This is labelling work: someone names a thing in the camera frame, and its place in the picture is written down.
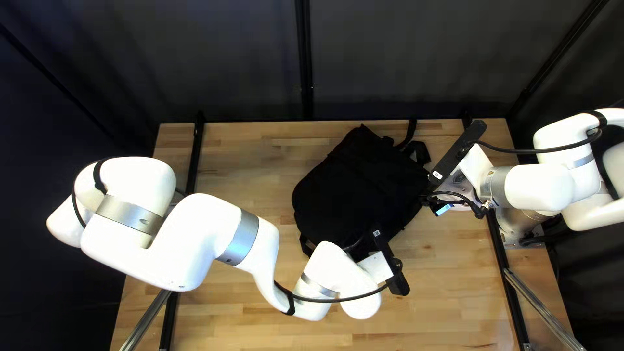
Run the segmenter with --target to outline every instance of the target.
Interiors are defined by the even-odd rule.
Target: black backdrop
[[[313,118],[505,116],[588,4],[312,1]],[[623,12],[621,0],[609,1],[508,120],[517,147],[550,121],[624,97]],[[191,121],[198,110],[210,120],[302,119],[295,4],[7,0],[0,24],[11,229],[0,327],[20,340],[14,349],[104,350],[123,277],[57,242],[45,218],[75,171],[104,156],[149,155],[162,122]],[[562,262],[580,262],[591,243],[562,247]],[[592,296],[583,296],[586,308]],[[619,307],[600,308],[616,316],[611,326],[622,320]],[[570,315],[587,325],[586,315]]]

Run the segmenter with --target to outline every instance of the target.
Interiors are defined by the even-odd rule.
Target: metal bracket
[[[523,245],[520,245],[519,237],[516,237],[513,235],[505,235],[505,232],[501,230],[500,227],[499,227],[499,232],[500,232],[500,239],[503,241],[503,246],[505,247],[505,250],[539,249],[541,247],[544,247],[543,242],[536,242],[533,244],[523,246]],[[544,236],[544,229],[542,228],[541,224],[533,228],[532,232],[536,237]]]

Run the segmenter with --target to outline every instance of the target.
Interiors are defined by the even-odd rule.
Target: black frame post
[[[295,0],[295,12],[297,19],[297,44],[299,46],[301,106],[303,110],[303,118],[310,120],[314,117],[310,0]]]
[[[537,73],[533,76],[529,84],[527,84],[522,92],[520,92],[520,96],[518,96],[514,105],[509,109],[509,112],[507,112],[505,119],[509,121],[511,118],[514,118],[515,115],[524,107],[529,98],[533,95],[537,88],[542,85],[544,80],[546,80],[559,61],[561,61],[572,45],[574,45],[574,43],[580,38],[581,34],[585,32],[587,27],[589,27],[593,19],[596,18],[598,13],[600,13],[600,10],[605,7],[608,1],[609,0],[593,0],[589,5],[587,5],[583,13],[581,13],[574,24],[572,24],[568,33],[565,34],[557,47],[555,47],[553,52],[550,53],[546,62],[544,62],[539,71],[537,71]]]
[[[505,290],[505,297],[507,298],[507,305],[509,306],[509,312],[511,313],[511,319],[514,323],[515,337],[518,340],[518,346],[523,351],[524,344],[529,343],[529,335],[527,333],[527,327],[524,324],[524,317],[522,316],[522,309],[520,308],[520,301],[515,289],[505,279],[504,271],[509,269],[509,261],[507,260],[507,253],[505,252],[505,246],[503,240],[500,237],[499,224],[496,221],[496,213],[494,209],[491,209],[487,215],[487,226],[490,229],[490,235],[492,236],[492,245],[494,246],[494,252],[496,254],[496,262],[499,265],[500,279],[503,282],[503,288]]]
[[[187,186],[185,192],[192,194],[195,192],[197,183],[197,169],[199,167],[199,157],[202,150],[203,127],[206,119],[201,111],[197,112],[195,127],[193,129],[193,149],[191,150],[191,160],[188,165]],[[175,314],[178,309],[179,292],[172,292],[167,299],[165,308],[165,319],[160,333],[159,351],[170,351],[173,342],[173,331],[175,330]]]

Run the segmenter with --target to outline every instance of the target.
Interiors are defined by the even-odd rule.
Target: black backpack
[[[423,165],[431,160],[423,142],[410,141],[415,129],[411,120],[405,140],[392,146],[392,138],[380,138],[362,124],[297,184],[292,201],[305,254],[327,240],[356,262],[382,250],[389,263],[400,264],[388,240],[421,209],[429,185]],[[397,294],[392,285],[391,290]],[[409,286],[399,290],[406,295]]]

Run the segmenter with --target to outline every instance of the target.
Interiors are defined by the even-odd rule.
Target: metal frame
[[[303,118],[314,117],[314,84],[312,75],[312,38],[310,29],[310,0],[295,0],[299,74],[301,79],[301,108]]]
[[[172,292],[169,290],[161,290],[158,295],[156,295],[156,298],[152,301],[150,307],[147,307],[143,317],[141,317],[119,351],[133,351],[139,345],[141,338],[143,338],[143,335],[145,335],[145,332],[150,327],[150,324],[152,324],[152,321],[154,321],[162,305],[171,296],[171,293]]]
[[[568,349],[573,351],[587,351],[574,336],[570,335],[567,330],[565,330],[565,327],[561,324],[561,322],[559,322],[559,319],[550,313],[548,308],[546,308],[542,301],[540,301],[540,299],[533,294],[531,289],[529,289],[529,287],[526,286],[522,280],[516,277],[515,274],[507,268],[503,269],[503,274],[505,276],[505,281],[508,282],[516,291],[520,292],[525,299],[527,299],[529,304],[540,315],[544,323],[546,323],[546,326],[564,345],[568,347]]]
[[[187,185],[185,192],[192,194],[195,192],[197,183],[197,169],[199,167],[199,157],[202,151],[203,127],[206,119],[203,112],[197,112],[195,119],[195,127],[193,128],[193,148],[191,150],[191,160],[188,165]],[[173,342],[173,331],[175,330],[175,314],[178,309],[179,292],[172,292],[167,299],[167,307],[165,308],[165,319],[162,324],[160,333],[160,347],[158,351],[169,351]]]
[[[505,253],[503,240],[500,237],[499,224],[498,222],[496,222],[496,213],[494,212],[494,209],[491,209],[487,213],[486,219],[487,226],[490,229],[490,236],[492,237],[492,245],[494,246],[496,262],[499,265],[500,278],[503,282],[503,289],[505,290],[507,305],[509,306],[512,323],[514,324],[515,338],[518,341],[518,345],[520,345],[520,348],[522,348],[523,344],[529,343],[529,335],[527,333],[527,326],[524,324],[524,318],[522,316],[522,309],[520,308],[518,295],[515,293],[514,288],[504,278],[504,270],[509,269],[509,261],[507,260],[507,254]]]
[[[605,7],[608,1],[609,0],[593,0],[589,5],[587,5],[583,13],[581,13],[574,24],[572,24],[572,27],[570,27],[557,47],[555,47],[555,49],[550,53],[546,62],[544,62],[539,71],[537,71],[527,86],[522,90],[522,92],[520,92],[520,95],[514,102],[514,105],[509,109],[505,119],[509,120],[513,118],[524,107],[529,98],[533,95],[537,88],[542,85],[546,78],[548,78],[548,75],[550,75],[553,69],[555,69],[555,66],[585,32],[587,27],[589,27],[593,19],[596,18],[598,13],[600,13],[600,10]]]

